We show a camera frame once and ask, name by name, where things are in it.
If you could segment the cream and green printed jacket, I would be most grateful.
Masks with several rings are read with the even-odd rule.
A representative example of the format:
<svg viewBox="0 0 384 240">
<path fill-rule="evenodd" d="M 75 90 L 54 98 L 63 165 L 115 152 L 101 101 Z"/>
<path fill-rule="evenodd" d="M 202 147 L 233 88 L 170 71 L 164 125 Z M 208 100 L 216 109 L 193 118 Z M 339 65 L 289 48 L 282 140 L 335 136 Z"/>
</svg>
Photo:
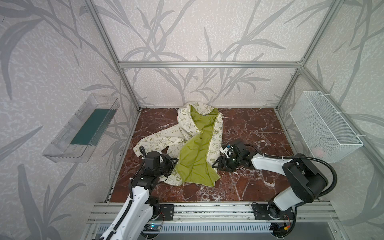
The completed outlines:
<svg viewBox="0 0 384 240">
<path fill-rule="evenodd" d="M 140 157 L 146 151 L 167 150 L 179 161 L 169 177 L 161 181 L 171 186 L 192 183 L 213 188 L 221 177 L 212 165 L 220 156 L 223 138 L 223 115 L 218 108 L 189 102 L 178 109 L 177 124 L 141 139 L 133 148 Z"/>
</svg>

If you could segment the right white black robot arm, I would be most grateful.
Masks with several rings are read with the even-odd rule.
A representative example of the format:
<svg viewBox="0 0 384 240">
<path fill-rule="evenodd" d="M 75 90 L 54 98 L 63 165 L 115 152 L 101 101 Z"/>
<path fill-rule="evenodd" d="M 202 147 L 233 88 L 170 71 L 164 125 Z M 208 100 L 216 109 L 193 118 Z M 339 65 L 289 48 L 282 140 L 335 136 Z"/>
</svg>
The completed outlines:
<svg viewBox="0 0 384 240">
<path fill-rule="evenodd" d="M 297 207 L 327 195 L 337 185 L 336 170 L 323 160 L 303 154 L 274 156 L 262 153 L 257 148 L 251 151 L 251 148 L 252 145 L 241 140 L 223 146 L 212 168 L 229 173 L 240 168 L 255 169 L 287 178 L 289 187 L 267 204 L 251 204 L 256 219 L 279 220 L 284 216 L 295 216 Z"/>
</svg>

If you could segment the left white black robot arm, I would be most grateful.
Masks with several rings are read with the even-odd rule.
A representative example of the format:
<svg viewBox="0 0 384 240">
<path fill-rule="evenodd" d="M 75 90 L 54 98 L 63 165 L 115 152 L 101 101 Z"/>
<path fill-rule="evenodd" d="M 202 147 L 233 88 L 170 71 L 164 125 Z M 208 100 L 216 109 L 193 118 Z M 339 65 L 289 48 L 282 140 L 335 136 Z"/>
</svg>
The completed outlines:
<svg viewBox="0 0 384 240">
<path fill-rule="evenodd" d="M 129 183 L 129 196 L 117 217 L 101 235 L 101 240 L 136 240 L 145 225 L 160 215 L 160 202 L 151 193 L 161 181 L 169 177 L 179 159 L 160 151 L 146 152 L 139 148 L 143 162 Z"/>
</svg>

